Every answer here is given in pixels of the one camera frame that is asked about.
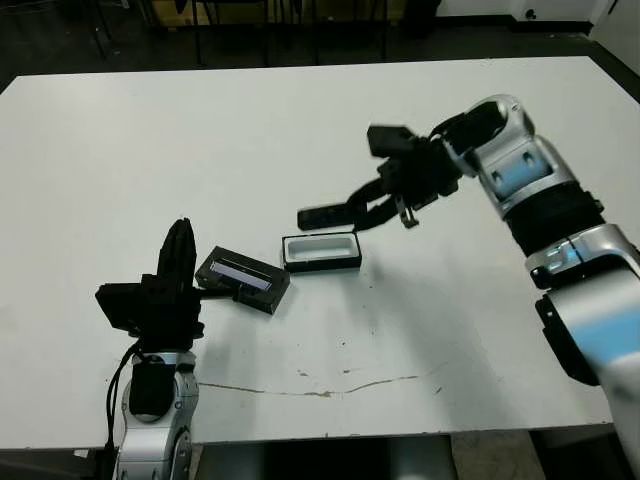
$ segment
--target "white table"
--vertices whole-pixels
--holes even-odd
[[[0,448],[104,444],[131,340],[93,295],[154,272],[176,218],[198,262],[221,245],[277,264],[298,208],[375,175],[371,122],[427,133],[501,92],[640,241],[640,109],[587,58],[16,79],[0,96]],[[477,181],[419,219],[363,234],[359,272],[294,277],[272,317],[203,302],[194,441],[609,422],[547,345]]]

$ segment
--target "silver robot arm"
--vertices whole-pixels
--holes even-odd
[[[544,335],[572,378],[601,385],[621,443],[640,478],[640,255],[584,191],[518,100],[495,95],[428,137],[371,126],[369,147],[386,159],[346,203],[298,212],[302,230],[353,224],[367,230],[457,191],[478,177],[545,291],[536,303]],[[385,198],[371,207],[371,202]]]
[[[443,142],[461,170],[479,178],[527,254],[527,271],[546,290],[536,304],[545,336],[570,376],[602,386],[640,478],[640,254],[602,219],[599,202],[536,135],[518,100],[497,95],[474,108],[488,102],[504,118],[499,133],[464,152],[446,133]]]

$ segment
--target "black cable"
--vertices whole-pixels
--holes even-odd
[[[113,378],[109,383],[109,388],[107,390],[107,402],[106,402],[107,430],[108,430],[109,436],[107,439],[107,443],[104,446],[106,451],[115,450],[115,445],[113,442],[113,427],[115,423],[116,402],[118,399],[118,385],[120,382],[120,374],[122,373],[122,370],[126,366],[127,362],[129,362],[129,359],[134,354],[139,353],[139,351],[140,351],[140,340],[138,340],[136,343],[134,343],[127,349],[122,359],[120,360],[120,365],[118,365],[118,368],[116,369],[115,373],[113,374]]]

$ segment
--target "chair leg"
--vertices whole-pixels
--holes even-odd
[[[198,65],[204,65],[202,63],[202,54],[200,53],[200,32],[198,29],[198,2],[191,0],[191,12],[193,14],[193,29],[196,38],[196,60]]]
[[[378,0],[373,0],[373,5],[371,6],[371,18],[369,19],[373,22],[376,19],[376,9],[378,8]]]
[[[264,18],[262,26],[262,55],[264,57],[264,66],[269,66],[269,0],[264,0]]]
[[[311,0],[311,21],[313,22],[313,62],[320,65],[320,52],[318,51],[318,8],[316,0]]]
[[[280,0],[280,17],[282,18],[282,27],[287,24],[287,17],[284,14],[284,0]]]
[[[207,14],[207,20],[209,20],[209,26],[213,27],[213,18],[211,17],[211,11],[209,10],[209,2],[202,2],[204,5],[204,11]]]
[[[100,6],[100,0],[94,0],[93,5],[98,12],[98,17],[100,18],[100,23],[102,24],[102,31],[104,32],[107,40],[110,42],[113,40],[111,38],[111,32],[109,31],[109,26],[107,25],[107,21],[104,19],[104,13],[102,11],[102,7]]]
[[[91,15],[89,13],[89,9],[87,8],[87,5],[85,4],[86,0],[78,0],[78,1],[80,2],[80,7],[82,8],[82,13],[84,14],[84,19],[87,24],[87,27],[89,28],[89,33],[93,37],[93,41],[96,43],[98,52],[100,52],[100,57],[103,60],[106,60],[107,55],[105,54],[104,49],[102,48],[102,44],[100,43],[100,38],[98,37],[98,33],[96,32],[96,27],[93,24],[93,22],[90,20]]]
[[[382,50],[380,56],[382,61],[387,60],[387,23],[389,17],[389,0],[382,0]]]

